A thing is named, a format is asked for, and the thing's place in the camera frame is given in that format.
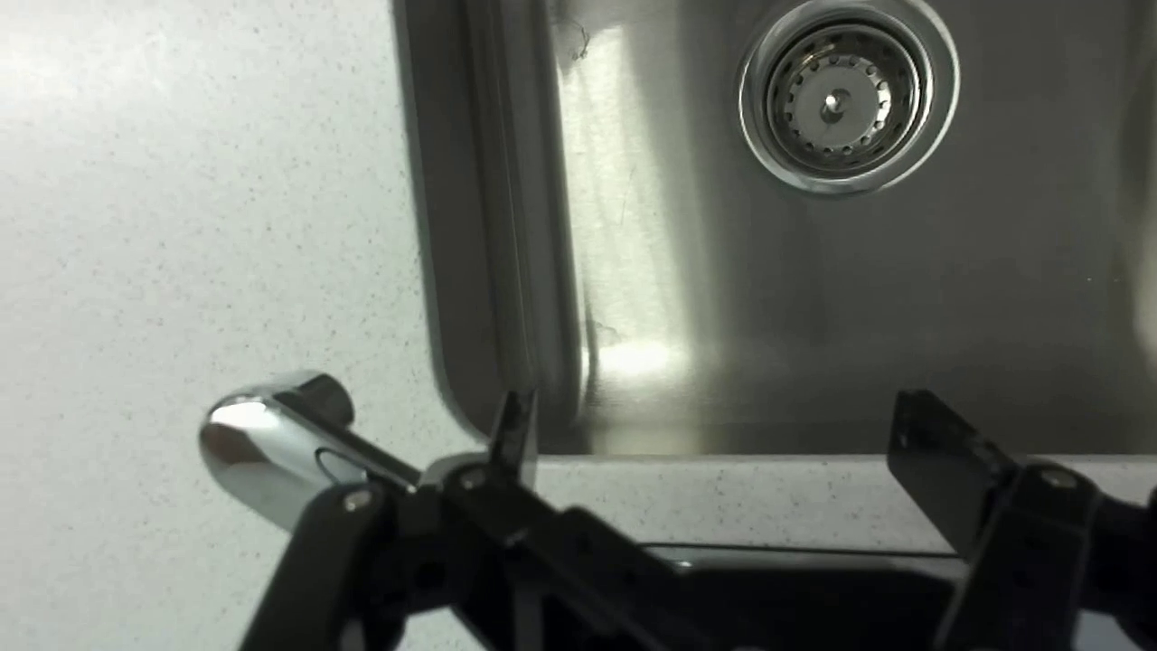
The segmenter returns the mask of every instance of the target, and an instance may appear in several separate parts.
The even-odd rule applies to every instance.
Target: white countertop
[[[194,456],[231,389],[328,368],[394,456],[469,446],[431,372],[387,0],[0,4],[0,211],[0,647],[234,647],[286,534]],[[880,460],[564,460],[541,487],[642,539],[941,546]]]

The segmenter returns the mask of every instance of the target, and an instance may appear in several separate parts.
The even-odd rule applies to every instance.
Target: stainless steel sink
[[[1151,0],[399,0],[450,404],[541,451],[1157,451]]]

